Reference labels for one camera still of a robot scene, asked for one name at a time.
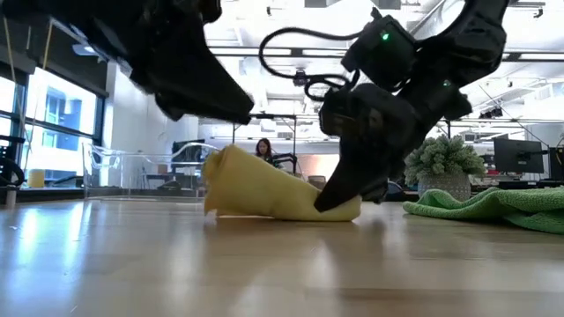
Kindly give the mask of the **black metal workstation frame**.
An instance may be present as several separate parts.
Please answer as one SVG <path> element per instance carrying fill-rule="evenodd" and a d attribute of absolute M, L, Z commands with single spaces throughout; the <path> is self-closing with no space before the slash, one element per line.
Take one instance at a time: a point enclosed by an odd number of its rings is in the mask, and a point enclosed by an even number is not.
<path fill-rule="evenodd" d="M 297 154 L 335 154 L 338 137 L 327 136 L 319 127 L 316 115 L 251 114 L 247 125 L 234 123 L 230 136 L 233 144 L 242 146 L 267 138 L 272 152 Z"/>

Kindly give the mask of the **yellow microfiber towel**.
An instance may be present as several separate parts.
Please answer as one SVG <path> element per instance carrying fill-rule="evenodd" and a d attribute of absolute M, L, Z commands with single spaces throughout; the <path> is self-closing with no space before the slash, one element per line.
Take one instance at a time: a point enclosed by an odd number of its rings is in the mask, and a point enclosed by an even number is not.
<path fill-rule="evenodd" d="M 234 144 L 204 162 L 204 212 L 218 217 L 271 217 L 308 222 L 347 222 L 360 215 L 359 196 L 325 212 L 314 202 L 321 190 Z"/>

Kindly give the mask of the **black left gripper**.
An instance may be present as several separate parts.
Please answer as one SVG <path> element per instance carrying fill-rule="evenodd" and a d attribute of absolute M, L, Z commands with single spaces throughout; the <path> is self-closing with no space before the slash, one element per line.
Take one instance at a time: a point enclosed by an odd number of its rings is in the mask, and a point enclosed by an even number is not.
<path fill-rule="evenodd" d="M 169 119 L 184 115 L 247 124 L 254 101 L 208 49 L 204 25 L 220 0 L 2 0 L 7 18 L 53 19 L 103 56 L 127 63 L 131 79 Z"/>

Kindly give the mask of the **black equipment stand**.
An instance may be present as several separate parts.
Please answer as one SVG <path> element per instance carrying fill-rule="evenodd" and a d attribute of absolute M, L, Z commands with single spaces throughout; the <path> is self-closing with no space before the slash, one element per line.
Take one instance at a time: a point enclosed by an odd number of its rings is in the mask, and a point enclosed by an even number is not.
<path fill-rule="evenodd" d="M 4 205 L 7 209 L 15 208 L 17 193 L 24 183 L 25 173 L 15 161 L 18 147 L 25 139 L 18 136 L 0 135 L 0 141 L 7 145 L 0 145 L 0 194 L 4 193 Z"/>

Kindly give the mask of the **artificial plant in patterned pot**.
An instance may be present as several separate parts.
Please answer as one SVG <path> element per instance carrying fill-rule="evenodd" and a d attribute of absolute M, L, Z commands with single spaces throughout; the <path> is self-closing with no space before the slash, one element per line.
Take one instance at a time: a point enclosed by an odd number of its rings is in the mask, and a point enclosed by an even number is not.
<path fill-rule="evenodd" d="M 471 197 L 470 176 L 484 176 L 484 160 L 460 136 L 428 138 L 405 160 L 405 182 L 419 195 L 440 189 L 458 201 Z"/>

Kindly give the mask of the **black computer monitor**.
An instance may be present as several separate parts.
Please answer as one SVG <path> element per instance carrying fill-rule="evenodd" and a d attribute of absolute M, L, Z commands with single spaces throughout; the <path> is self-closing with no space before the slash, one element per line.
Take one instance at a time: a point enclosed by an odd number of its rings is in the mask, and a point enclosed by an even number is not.
<path fill-rule="evenodd" d="M 544 151 L 540 142 L 496 138 L 494 165 L 498 172 L 543 173 Z"/>
<path fill-rule="evenodd" d="M 552 181 L 564 181 L 564 148 L 549 149 L 549 174 Z"/>

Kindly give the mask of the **person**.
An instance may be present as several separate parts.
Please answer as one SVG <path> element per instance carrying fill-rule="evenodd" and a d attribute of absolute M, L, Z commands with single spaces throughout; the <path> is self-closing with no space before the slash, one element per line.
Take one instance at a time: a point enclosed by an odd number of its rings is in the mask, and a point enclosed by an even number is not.
<path fill-rule="evenodd" d="M 272 166 L 276 165 L 272 158 L 271 143 L 268 138 L 261 138 L 257 142 L 255 155 Z"/>

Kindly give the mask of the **yellow bin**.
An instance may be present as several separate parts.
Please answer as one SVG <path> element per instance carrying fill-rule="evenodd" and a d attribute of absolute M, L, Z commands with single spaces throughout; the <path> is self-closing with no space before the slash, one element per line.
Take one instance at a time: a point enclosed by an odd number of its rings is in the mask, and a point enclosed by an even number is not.
<path fill-rule="evenodd" d="M 26 183 L 29 188 L 43 188 L 45 186 L 45 170 L 44 169 L 28 170 Z"/>

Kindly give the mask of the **green microfiber towel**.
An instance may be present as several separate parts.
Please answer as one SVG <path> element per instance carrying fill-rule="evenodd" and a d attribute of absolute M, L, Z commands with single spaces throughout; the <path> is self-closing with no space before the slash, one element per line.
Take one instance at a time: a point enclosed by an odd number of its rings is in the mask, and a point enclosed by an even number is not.
<path fill-rule="evenodd" d="M 466 201 L 430 189 L 417 202 L 403 203 L 409 214 L 449 220 L 503 220 L 537 232 L 564 235 L 564 187 L 489 188 Z"/>

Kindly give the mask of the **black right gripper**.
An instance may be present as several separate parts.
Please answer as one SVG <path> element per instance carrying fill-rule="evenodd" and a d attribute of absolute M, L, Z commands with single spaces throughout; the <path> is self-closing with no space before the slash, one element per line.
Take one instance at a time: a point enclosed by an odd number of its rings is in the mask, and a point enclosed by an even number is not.
<path fill-rule="evenodd" d="M 382 203 L 388 175 L 419 147 L 442 118 L 471 112 L 460 88 L 441 76 L 413 77 L 398 94 L 375 84 L 332 88 L 323 96 L 321 130 L 339 141 L 339 161 L 314 206 L 327 211 L 359 196 Z"/>

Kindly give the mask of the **clear plastic basket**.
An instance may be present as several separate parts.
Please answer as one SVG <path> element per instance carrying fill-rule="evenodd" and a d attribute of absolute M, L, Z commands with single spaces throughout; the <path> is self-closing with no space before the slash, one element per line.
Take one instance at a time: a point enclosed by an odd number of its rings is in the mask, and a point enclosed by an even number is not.
<path fill-rule="evenodd" d="M 85 197 L 199 202 L 205 195 L 204 162 L 218 150 L 203 139 L 174 143 L 168 154 L 85 145 Z"/>

